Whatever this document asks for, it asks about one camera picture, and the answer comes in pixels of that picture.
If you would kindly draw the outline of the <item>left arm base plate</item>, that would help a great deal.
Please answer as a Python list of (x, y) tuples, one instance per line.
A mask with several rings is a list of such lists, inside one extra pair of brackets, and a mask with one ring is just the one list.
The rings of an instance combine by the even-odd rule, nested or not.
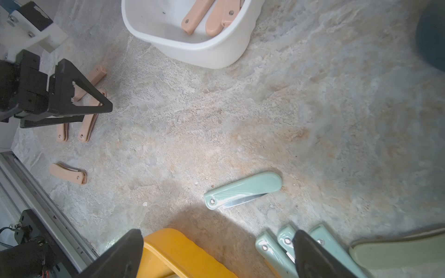
[(14, 233), (17, 245), (1, 243), (2, 278), (74, 278), (79, 274), (41, 220), (31, 210), (22, 212)]

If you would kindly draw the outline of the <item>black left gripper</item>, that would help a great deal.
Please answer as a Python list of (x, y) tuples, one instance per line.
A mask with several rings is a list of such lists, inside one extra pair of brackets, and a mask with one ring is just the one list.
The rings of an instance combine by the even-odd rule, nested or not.
[[(36, 45), (51, 53), (67, 34), (34, 1), (19, 5), (1, 1), (1, 122), (21, 119), (20, 128), (82, 122), (85, 115), (105, 114), (113, 105), (74, 64), (62, 59), (49, 77), (39, 70), (40, 56), (30, 52)], [(76, 105), (76, 97), (90, 96), (93, 106)], [(24, 120), (46, 111), (61, 118)]]

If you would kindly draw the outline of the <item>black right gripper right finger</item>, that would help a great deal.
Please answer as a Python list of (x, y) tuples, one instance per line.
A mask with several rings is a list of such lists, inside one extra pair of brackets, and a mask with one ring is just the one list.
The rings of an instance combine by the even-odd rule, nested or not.
[(300, 278), (356, 278), (305, 231), (296, 232), (293, 246), (296, 271)]

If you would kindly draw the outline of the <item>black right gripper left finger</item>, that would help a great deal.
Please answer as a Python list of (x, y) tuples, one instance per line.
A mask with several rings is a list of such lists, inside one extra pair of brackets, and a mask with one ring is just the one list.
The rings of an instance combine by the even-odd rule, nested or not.
[(131, 229), (76, 278), (136, 278), (144, 241), (139, 229)]

